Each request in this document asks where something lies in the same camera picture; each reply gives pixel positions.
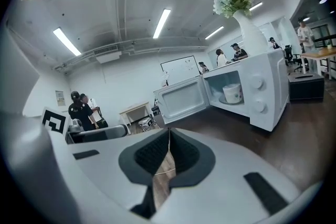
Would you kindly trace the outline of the ceiling air conditioner unit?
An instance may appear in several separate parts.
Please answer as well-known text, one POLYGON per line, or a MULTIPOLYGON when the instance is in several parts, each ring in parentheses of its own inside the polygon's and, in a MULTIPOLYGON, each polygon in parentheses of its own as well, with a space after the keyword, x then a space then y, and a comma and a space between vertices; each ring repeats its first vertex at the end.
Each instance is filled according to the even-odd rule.
POLYGON ((99 63, 107 63, 118 60, 122 55, 117 45, 108 45, 103 48, 95 49, 93 54, 99 63))

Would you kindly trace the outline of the glass turntable plate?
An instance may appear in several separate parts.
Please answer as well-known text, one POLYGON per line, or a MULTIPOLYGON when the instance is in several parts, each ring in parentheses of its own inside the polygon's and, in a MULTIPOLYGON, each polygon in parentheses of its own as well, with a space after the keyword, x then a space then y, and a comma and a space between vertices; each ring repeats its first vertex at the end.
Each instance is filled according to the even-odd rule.
POLYGON ((226 100, 226 98, 225 98, 224 95, 221 96, 221 97, 219 97, 218 100, 219 100, 220 103, 227 104, 227 105, 241 105, 241 104, 244 104, 244 100, 243 100, 243 99, 241 99, 239 102, 229 103, 229 102, 226 100))

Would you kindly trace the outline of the wall poster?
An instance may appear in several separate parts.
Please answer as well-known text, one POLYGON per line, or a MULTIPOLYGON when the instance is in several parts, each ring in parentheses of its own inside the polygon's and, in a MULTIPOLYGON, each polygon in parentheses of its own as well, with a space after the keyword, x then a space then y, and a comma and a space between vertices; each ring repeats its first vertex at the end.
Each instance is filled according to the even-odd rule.
POLYGON ((63 91, 55 91, 56 93, 56 100, 58 106, 65 106, 65 98, 64 98, 64 92, 63 91))

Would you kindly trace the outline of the light wooden desk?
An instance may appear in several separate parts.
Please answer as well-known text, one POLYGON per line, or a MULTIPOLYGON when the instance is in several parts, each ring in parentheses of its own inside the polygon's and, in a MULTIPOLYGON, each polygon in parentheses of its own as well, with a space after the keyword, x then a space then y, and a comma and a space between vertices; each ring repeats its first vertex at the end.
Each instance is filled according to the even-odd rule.
POLYGON ((148 102, 141 102, 126 109, 123 109, 119 115, 121 122, 124 125, 131 125, 133 122, 138 121, 146 116, 151 116, 151 111, 148 102))

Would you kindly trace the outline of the grey spare gripper device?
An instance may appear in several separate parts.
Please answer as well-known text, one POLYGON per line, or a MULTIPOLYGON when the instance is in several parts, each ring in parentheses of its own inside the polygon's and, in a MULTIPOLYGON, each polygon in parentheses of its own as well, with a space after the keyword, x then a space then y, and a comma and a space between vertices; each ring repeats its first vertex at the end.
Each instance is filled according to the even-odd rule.
POLYGON ((143 129, 148 129, 153 124, 151 118, 144 118, 138 122, 139 126, 143 129))

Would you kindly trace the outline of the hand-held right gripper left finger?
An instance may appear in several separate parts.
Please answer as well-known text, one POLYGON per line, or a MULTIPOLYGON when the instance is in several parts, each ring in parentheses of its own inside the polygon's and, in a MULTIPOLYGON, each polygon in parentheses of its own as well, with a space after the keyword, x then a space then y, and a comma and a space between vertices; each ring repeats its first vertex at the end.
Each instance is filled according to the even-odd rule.
POLYGON ((70 145, 75 155, 96 155, 76 160, 89 180, 115 203, 118 222, 132 217, 135 223, 171 224, 154 202, 154 175, 169 148, 168 129, 149 131, 112 140, 70 145))

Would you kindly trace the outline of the dark wooden table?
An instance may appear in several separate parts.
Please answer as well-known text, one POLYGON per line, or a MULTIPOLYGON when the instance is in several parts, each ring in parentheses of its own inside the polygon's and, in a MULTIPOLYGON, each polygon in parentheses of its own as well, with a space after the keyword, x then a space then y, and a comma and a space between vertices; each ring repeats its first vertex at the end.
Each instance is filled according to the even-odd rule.
POLYGON ((322 102, 287 104, 272 132, 219 108, 208 108, 169 126, 242 145, 301 190, 323 180, 336 152, 336 100, 327 93, 322 102))

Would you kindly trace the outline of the white ceramic mug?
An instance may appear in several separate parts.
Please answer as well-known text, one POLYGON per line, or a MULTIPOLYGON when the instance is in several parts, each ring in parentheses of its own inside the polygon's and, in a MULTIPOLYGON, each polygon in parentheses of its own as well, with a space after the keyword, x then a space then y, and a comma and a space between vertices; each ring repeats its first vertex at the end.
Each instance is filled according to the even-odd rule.
POLYGON ((229 104, 236 104, 243 100, 243 91, 240 83, 233 83, 224 86, 223 93, 226 102, 229 104))

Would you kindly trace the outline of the long wooden desk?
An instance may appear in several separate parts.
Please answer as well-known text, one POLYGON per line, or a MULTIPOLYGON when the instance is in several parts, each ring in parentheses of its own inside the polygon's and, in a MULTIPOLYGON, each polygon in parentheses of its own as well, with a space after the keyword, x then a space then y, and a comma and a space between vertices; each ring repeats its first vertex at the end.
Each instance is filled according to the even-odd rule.
POLYGON ((321 70, 321 61, 327 61, 327 75, 329 80, 332 80, 332 70, 336 72, 336 47, 331 48, 322 48, 318 52, 305 52, 300 55, 300 59, 302 62, 302 69, 303 73, 306 74, 306 66, 305 66, 305 59, 313 60, 316 62, 317 74, 322 75, 321 70))

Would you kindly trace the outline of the whiteboard on black stand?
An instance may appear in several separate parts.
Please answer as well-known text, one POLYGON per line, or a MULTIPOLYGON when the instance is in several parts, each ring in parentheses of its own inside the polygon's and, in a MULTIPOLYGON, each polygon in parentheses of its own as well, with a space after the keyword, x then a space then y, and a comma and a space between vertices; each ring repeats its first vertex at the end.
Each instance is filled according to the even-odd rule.
POLYGON ((161 68, 168 86, 200 75, 194 56, 161 63, 161 68))

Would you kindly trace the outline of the black tissue box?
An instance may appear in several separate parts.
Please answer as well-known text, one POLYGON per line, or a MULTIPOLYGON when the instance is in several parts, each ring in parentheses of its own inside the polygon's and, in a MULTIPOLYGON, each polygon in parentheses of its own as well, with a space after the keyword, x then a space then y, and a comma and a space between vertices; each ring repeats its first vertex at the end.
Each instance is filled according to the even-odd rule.
POLYGON ((324 77, 317 73, 291 74, 288 76, 289 81, 289 100, 322 101, 324 98, 324 77))

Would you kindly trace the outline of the white vase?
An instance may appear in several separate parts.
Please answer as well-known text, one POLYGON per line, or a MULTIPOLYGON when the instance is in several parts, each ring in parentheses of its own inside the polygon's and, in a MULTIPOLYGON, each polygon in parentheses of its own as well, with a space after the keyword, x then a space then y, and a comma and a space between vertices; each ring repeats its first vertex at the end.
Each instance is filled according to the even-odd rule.
POLYGON ((250 56, 263 54, 268 50, 265 36, 260 29, 246 16, 243 10, 234 12, 233 17, 238 21, 245 50, 250 56))

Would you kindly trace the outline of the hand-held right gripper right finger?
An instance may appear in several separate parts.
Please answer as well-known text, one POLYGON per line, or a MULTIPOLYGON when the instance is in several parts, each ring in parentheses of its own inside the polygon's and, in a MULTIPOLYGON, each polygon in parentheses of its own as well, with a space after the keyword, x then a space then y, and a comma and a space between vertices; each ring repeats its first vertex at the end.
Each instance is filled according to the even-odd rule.
POLYGON ((173 188, 152 217, 155 224, 254 224, 270 215, 244 176, 259 173, 278 194, 291 203, 301 191, 284 174, 253 151, 225 140, 181 130, 207 145, 216 163, 198 185, 173 188))

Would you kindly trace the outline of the white microwave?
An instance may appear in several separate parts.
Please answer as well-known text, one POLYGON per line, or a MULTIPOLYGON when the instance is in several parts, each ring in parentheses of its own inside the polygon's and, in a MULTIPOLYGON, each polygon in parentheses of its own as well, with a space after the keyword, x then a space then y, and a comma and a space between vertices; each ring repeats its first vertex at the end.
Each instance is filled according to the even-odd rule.
POLYGON ((271 132, 289 100, 287 68, 281 49, 248 57, 203 75, 154 91, 165 124, 210 106, 249 118, 251 125, 271 132), (223 87, 240 83, 244 104, 220 103, 223 87))

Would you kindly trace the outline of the black office chair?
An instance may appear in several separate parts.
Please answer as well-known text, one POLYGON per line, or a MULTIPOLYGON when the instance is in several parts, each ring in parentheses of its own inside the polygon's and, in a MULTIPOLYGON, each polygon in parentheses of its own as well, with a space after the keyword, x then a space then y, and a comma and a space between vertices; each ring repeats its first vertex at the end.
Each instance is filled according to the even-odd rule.
POLYGON ((291 45, 285 45, 284 49, 284 58, 285 58, 285 64, 290 69, 290 72, 302 72, 302 62, 299 58, 299 54, 293 54, 292 53, 292 46, 291 45))

